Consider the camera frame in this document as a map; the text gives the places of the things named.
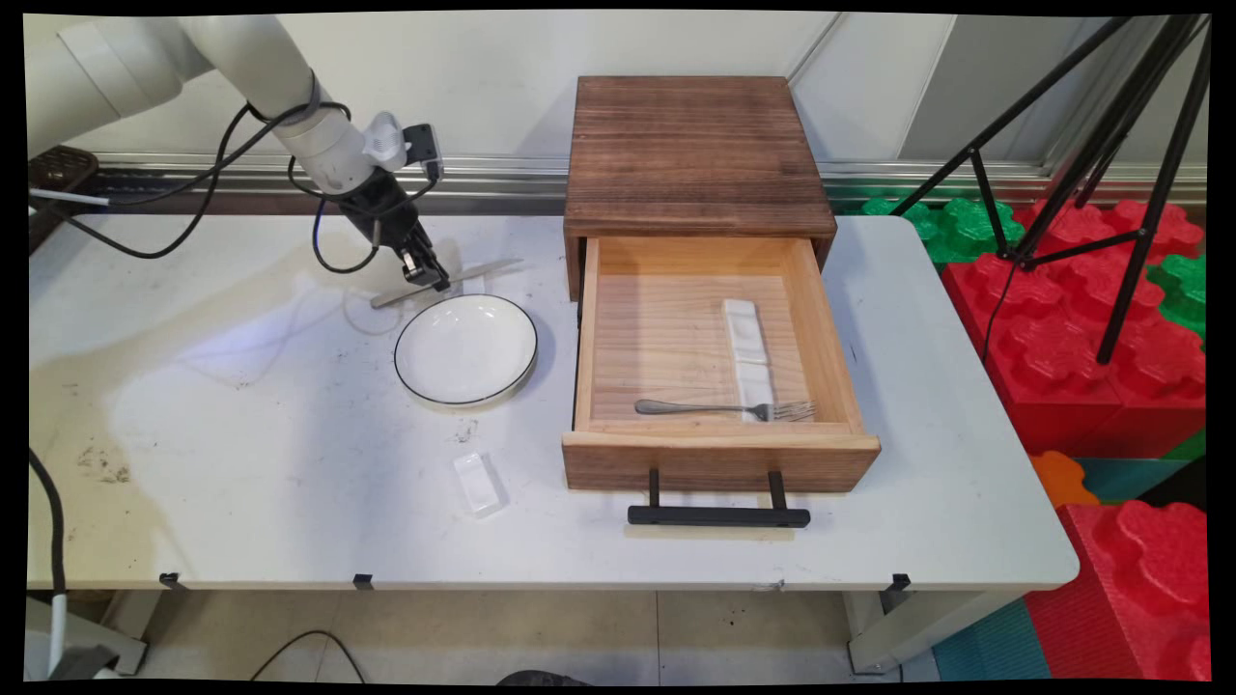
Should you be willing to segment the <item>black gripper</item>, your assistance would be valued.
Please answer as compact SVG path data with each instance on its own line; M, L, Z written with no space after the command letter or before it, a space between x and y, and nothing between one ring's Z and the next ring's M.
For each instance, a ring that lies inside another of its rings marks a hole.
M337 207L367 240L393 249L402 258L405 282L438 293L450 286L450 273L438 260L415 205L428 185L407 193L391 172L372 172L356 189L340 194Z

